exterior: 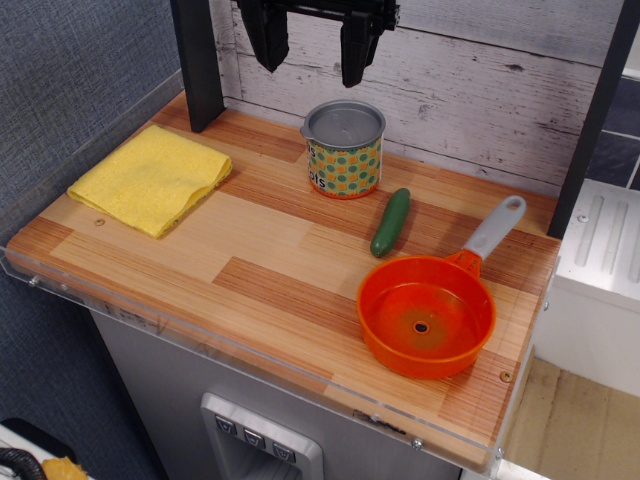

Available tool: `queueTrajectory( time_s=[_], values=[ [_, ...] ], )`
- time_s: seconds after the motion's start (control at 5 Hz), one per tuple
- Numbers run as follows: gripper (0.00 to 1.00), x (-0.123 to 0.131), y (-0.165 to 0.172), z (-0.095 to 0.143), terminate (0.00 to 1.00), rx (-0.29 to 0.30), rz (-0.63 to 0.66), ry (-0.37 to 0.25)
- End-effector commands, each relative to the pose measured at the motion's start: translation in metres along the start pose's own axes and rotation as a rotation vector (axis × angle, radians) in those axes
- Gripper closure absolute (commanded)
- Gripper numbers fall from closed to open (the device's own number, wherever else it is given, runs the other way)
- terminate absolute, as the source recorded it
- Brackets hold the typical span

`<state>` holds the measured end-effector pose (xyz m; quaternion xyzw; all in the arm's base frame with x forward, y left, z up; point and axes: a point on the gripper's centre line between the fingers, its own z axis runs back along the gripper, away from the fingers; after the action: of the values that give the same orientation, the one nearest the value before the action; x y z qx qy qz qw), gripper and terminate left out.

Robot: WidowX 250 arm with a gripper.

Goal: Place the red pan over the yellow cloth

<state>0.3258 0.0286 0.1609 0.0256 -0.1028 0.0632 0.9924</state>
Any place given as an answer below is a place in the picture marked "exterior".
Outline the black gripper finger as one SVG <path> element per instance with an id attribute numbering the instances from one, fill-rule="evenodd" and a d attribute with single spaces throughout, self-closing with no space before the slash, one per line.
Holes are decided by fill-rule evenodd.
<path id="1" fill-rule="evenodd" d="M 340 30 L 342 83 L 346 88 L 358 85 L 364 70 L 373 62 L 383 24 L 373 13 L 353 11 L 343 20 Z"/>
<path id="2" fill-rule="evenodd" d="M 257 61 L 273 73 L 289 52 L 287 12 L 273 1 L 243 1 L 242 20 Z"/>

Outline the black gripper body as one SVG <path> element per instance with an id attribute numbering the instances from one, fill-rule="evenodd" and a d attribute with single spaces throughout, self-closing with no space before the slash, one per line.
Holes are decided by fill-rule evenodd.
<path id="1" fill-rule="evenodd" d="M 342 21 L 358 20 L 368 22 L 375 31 L 393 31 L 399 21 L 400 4 L 397 1 L 237 1 L 238 7 L 272 8 L 279 11 L 324 19 Z"/>

